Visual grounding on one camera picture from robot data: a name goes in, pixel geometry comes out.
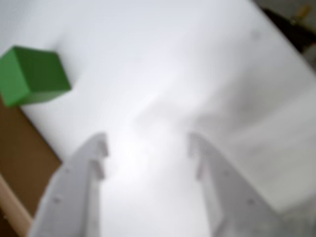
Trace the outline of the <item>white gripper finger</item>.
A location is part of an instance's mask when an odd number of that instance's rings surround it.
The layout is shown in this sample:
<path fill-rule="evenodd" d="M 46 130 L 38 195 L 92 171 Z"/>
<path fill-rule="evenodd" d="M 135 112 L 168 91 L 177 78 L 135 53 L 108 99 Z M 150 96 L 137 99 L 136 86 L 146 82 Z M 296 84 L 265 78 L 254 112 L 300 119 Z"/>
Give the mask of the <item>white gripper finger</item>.
<path fill-rule="evenodd" d="M 30 237 L 99 237 L 100 185 L 108 156 L 105 133 L 97 133 L 51 176 L 28 232 Z"/>
<path fill-rule="evenodd" d="M 291 231 L 222 152 L 202 135 L 190 134 L 198 158 L 209 228 L 213 237 L 289 237 Z"/>

